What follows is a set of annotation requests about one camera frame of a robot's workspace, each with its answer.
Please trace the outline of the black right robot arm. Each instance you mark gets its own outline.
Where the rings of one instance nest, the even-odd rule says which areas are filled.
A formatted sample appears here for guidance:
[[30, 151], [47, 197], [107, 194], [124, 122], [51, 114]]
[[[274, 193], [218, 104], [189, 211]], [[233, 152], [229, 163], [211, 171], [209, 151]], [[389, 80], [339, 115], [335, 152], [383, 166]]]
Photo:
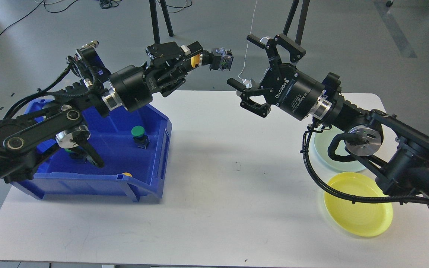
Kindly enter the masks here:
[[[266, 117], [271, 106], [298, 120], [312, 115], [301, 150], [306, 171], [300, 175], [310, 175], [325, 193], [325, 201], [340, 201], [347, 206], [346, 215], [351, 215], [353, 206], [371, 210], [392, 202], [429, 205], [429, 136], [393, 115], [346, 99], [338, 75], [329, 73], [319, 82], [300, 71], [298, 61], [305, 55], [300, 41], [284, 34], [262, 39], [249, 35], [247, 39], [267, 53], [269, 65], [259, 84], [246, 86], [235, 79], [228, 84], [237, 90], [240, 106], [260, 117]], [[331, 127], [340, 134], [327, 139], [329, 147], [324, 152], [337, 163], [353, 161], [371, 171], [379, 197], [341, 192], [338, 183], [327, 184], [315, 172], [308, 151], [311, 136], [320, 138]]]

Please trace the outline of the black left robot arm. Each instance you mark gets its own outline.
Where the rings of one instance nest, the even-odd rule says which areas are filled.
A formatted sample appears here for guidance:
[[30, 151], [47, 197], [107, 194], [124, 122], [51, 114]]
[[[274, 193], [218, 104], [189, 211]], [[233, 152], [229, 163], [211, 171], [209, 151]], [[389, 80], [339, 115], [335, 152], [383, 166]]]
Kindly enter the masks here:
[[198, 41], [147, 47], [148, 63], [111, 73], [91, 41], [68, 56], [67, 68], [44, 90], [19, 100], [0, 120], [0, 179], [32, 180], [38, 167], [61, 148], [84, 154], [96, 167], [105, 163], [88, 142], [82, 112], [94, 107], [102, 117], [119, 107], [133, 112], [148, 105], [154, 93], [169, 96], [186, 81], [191, 60], [204, 49]]

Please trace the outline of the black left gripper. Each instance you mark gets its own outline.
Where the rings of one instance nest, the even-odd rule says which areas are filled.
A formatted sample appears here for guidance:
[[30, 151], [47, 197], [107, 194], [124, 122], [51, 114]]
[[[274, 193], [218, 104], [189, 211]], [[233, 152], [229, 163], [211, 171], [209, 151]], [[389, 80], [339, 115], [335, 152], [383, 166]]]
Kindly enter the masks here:
[[108, 110], [122, 106], [133, 112], [152, 102], [155, 93], [169, 96], [185, 82], [187, 69], [194, 68], [191, 59], [203, 49], [198, 41], [182, 46], [174, 41], [148, 46], [149, 65], [127, 66], [109, 75]]

